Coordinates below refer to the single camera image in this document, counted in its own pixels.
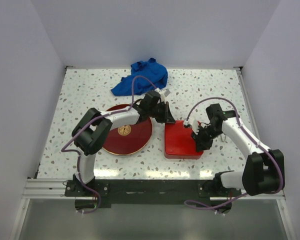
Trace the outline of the pink metal tongs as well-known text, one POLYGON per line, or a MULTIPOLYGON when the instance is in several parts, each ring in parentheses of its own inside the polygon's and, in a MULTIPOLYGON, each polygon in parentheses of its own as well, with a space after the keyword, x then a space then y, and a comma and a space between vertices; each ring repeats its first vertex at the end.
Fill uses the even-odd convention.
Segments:
POLYGON ((226 136, 226 135, 221 135, 221 136, 220 136, 220 140, 221 140, 222 142, 225 142, 226 139, 227 139, 227 136, 226 136))

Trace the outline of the red square box lid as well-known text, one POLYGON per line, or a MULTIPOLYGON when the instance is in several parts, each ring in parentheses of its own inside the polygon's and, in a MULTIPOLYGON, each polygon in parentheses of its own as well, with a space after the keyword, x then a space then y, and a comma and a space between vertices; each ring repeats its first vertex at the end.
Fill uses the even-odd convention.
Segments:
POLYGON ((184 127, 182 120, 164 126, 164 156, 167 159, 198 160, 204 151, 196 151, 192 129, 184 127))

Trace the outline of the round dark red tray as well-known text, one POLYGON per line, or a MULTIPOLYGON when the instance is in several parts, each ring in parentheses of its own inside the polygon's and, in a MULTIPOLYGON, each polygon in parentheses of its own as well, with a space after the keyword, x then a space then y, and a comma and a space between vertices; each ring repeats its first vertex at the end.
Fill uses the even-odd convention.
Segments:
POLYGON ((102 148, 113 155, 132 155, 147 145, 152 132, 150 118, 138 124, 114 128, 109 132, 102 148))

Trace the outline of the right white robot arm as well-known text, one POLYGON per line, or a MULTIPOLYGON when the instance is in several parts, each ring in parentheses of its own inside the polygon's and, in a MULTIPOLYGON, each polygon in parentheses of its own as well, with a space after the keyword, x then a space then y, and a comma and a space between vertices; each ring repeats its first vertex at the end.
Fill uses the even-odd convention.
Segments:
POLYGON ((249 131, 236 110, 222 110, 219 104, 206 108, 209 123, 205 126, 188 117, 183 125, 191 128, 191 137, 197 152, 209 150, 220 135, 230 138, 245 157, 242 172, 228 170, 218 172, 208 187, 220 197, 231 189, 245 190, 250 196, 275 194, 285 187, 284 155, 279 149, 271 149, 249 131))

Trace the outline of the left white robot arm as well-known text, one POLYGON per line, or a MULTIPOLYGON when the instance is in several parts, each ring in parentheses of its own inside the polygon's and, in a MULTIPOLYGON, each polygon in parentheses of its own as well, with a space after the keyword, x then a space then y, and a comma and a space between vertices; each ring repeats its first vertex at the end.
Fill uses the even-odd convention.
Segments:
POLYGON ((154 118, 158 123, 174 124, 176 121, 170 112, 166 97, 168 89, 151 90, 139 99, 122 109, 113 111, 98 111, 89 109, 82 117, 71 136, 75 151, 78 153, 76 191, 82 196, 89 196, 94 190, 92 181, 95 179, 94 164, 97 152, 104 146, 113 129, 136 125, 154 118))

